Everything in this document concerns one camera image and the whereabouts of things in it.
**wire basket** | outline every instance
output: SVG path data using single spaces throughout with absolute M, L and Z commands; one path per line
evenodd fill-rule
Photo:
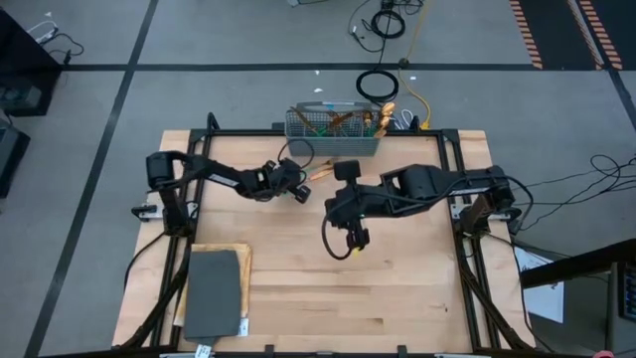
M 332 110 L 332 107 L 355 107 L 355 110 Z M 370 103 L 354 101 L 316 101 L 296 104 L 296 109 L 310 123 L 305 124 L 293 109 L 285 114 L 285 135 L 289 153 L 293 156 L 310 156 L 313 148 L 316 156 L 373 156 L 378 150 L 379 138 L 374 138 L 380 121 L 380 113 L 372 110 Z M 341 124 L 329 127 L 334 117 L 353 115 Z M 371 114 L 366 124 L 364 115 Z

